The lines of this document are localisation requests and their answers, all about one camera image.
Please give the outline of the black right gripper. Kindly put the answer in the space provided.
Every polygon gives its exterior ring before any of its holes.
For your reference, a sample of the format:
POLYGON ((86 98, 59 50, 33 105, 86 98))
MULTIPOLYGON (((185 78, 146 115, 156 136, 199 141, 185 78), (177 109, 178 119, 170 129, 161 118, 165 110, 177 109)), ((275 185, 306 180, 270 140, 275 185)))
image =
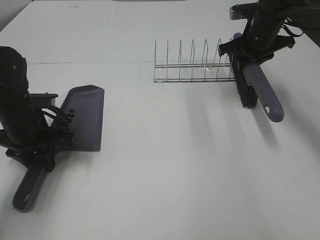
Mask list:
POLYGON ((277 35, 274 39, 253 39, 249 41, 244 35, 236 33, 229 42, 218 46, 218 54, 227 54, 234 61, 243 63, 263 63, 274 57, 274 53, 283 48, 293 48, 292 36, 277 35))

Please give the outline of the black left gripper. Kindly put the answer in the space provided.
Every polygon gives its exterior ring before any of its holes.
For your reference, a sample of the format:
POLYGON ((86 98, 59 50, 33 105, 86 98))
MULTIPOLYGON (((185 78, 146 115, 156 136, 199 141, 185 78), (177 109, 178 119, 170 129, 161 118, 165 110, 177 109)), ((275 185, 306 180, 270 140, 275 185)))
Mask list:
POLYGON ((35 159, 44 158, 43 166, 47 172, 55 168, 58 153, 71 150, 73 132, 65 132, 63 127, 36 127, 20 130, 0 131, 0 145, 7 149, 6 155, 23 165, 31 165, 35 159))

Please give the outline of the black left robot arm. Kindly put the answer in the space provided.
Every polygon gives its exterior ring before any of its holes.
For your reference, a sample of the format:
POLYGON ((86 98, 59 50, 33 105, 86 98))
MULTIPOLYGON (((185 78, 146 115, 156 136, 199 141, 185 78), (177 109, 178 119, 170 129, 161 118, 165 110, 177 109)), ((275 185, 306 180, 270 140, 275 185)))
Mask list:
POLYGON ((69 145, 72 119, 60 108, 46 105, 47 97, 36 104, 29 93, 27 61, 14 48, 0 48, 0 145, 7 155, 30 167, 37 158, 52 172, 58 148, 69 145))

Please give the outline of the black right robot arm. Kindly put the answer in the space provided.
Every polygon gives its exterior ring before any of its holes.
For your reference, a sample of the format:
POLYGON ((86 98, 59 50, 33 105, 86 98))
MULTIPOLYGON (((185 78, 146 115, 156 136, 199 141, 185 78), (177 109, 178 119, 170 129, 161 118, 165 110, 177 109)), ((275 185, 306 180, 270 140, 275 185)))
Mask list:
POLYGON ((274 53, 295 45, 293 36, 279 35, 286 18, 293 9, 319 9, 318 0, 258 0, 236 4, 229 8, 231 20, 246 19, 242 35, 220 44, 218 54, 236 56, 241 61, 262 64, 273 58, 274 53))

